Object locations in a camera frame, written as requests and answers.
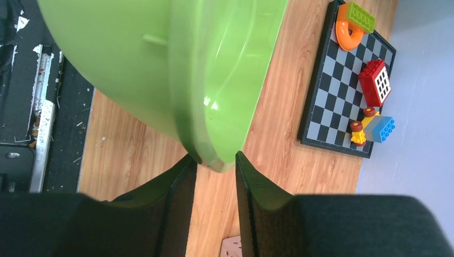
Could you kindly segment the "pink perforated plastic basket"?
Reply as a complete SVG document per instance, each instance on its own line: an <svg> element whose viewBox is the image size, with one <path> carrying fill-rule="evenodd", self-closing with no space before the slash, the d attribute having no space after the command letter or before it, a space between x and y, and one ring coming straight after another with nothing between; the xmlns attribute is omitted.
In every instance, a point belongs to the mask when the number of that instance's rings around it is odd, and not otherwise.
<svg viewBox="0 0 454 257"><path fill-rule="evenodd" d="M220 257L242 257L241 237L235 236L222 240Z"/></svg>

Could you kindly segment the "large green plastic container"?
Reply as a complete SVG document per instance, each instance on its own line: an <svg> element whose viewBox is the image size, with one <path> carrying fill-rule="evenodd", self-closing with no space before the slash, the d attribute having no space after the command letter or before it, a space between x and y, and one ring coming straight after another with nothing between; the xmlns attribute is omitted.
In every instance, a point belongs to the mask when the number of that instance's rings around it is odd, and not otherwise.
<svg viewBox="0 0 454 257"><path fill-rule="evenodd" d="M39 1L96 89L225 173L243 149L286 1Z"/></svg>

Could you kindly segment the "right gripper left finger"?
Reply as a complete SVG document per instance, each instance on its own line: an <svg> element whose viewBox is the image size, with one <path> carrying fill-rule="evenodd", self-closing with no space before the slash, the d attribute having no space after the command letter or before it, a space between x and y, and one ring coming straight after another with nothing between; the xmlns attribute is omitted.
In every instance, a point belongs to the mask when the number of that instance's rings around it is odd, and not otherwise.
<svg viewBox="0 0 454 257"><path fill-rule="evenodd" d="M3 193L1 256L184 256L197 166L186 155L112 201Z"/></svg>

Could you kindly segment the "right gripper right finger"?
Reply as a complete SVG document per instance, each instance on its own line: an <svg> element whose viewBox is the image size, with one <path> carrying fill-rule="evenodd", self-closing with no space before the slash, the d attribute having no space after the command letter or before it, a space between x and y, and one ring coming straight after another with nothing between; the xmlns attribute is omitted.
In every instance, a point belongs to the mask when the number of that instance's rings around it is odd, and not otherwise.
<svg viewBox="0 0 454 257"><path fill-rule="evenodd" d="M243 256L453 256L432 212L406 195L290 194L236 154Z"/></svg>

